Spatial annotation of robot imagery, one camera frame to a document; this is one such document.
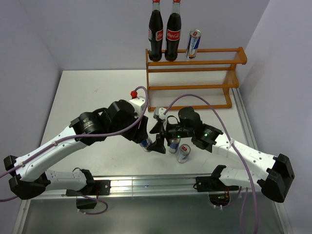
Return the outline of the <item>cola glass bottle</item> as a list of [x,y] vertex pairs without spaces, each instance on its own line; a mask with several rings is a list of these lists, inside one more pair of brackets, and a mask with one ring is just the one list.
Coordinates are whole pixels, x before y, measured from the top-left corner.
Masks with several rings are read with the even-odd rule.
[[160,1],[153,0],[152,3],[152,13],[149,20],[150,48],[148,55],[151,61],[160,61],[162,57],[163,21],[160,13]]
[[178,56],[178,45],[181,36],[180,1],[174,0],[172,11],[167,22],[165,58],[174,61]]

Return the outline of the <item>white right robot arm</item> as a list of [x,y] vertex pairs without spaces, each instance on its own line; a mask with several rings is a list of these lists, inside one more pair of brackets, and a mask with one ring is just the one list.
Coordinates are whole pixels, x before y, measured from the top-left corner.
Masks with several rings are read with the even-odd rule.
[[257,151],[227,136],[218,128],[204,124],[192,107],[184,107],[178,112],[178,122],[170,124],[166,109],[154,110],[156,125],[150,131],[156,135],[149,150],[164,154],[165,144],[174,138],[190,138],[192,144],[201,150],[223,156],[236,162],[245,162],[245,169],[232,169],[218,165],[210,176],[195,179],[198,192],[236,191],[240,187],[260,190],[268,199],[282,203],[295,178],[290,159],[279,154],[273,156]]

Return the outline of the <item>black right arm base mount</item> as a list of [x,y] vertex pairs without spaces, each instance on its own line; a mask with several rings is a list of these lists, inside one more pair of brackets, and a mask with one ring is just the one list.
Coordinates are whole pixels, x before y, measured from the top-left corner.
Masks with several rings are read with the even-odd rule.
[[228,188],[219,179],[212,176],[196,177],[193,188],[197,192],[221,192],[219,194],[208,194],[210,202],[214,205],[226,205],[230,202]]

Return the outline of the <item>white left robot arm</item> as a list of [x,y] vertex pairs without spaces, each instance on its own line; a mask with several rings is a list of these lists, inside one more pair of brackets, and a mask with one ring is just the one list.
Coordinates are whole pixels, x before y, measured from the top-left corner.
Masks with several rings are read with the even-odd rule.
[[87,169],[57,172],[51,167],[70,154],[107,137],[121,135],[136,144],[148,139],[144,115],[147,100],[136,97],[114,101],[108,108],[84,112],[61,133],[24,156],[7,156],[3,161],[11,175],[9,187],[22,200],[35,198],[50,190],[72,190],[89,195],[96,182]]

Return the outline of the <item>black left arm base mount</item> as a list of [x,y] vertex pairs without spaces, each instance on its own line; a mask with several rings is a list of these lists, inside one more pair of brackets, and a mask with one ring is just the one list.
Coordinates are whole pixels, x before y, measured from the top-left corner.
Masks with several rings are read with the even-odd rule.
[[[95,196],[99,198],[102,195],[109,195],[111,188],[111,181],[107,179],[101,179],[95,181],[95,186],[93,189],[86,194],[86,196]],[[76,199],[76,208],[79,210],[92,210],[96,207],[97,201],[93,201],[86,198]]]

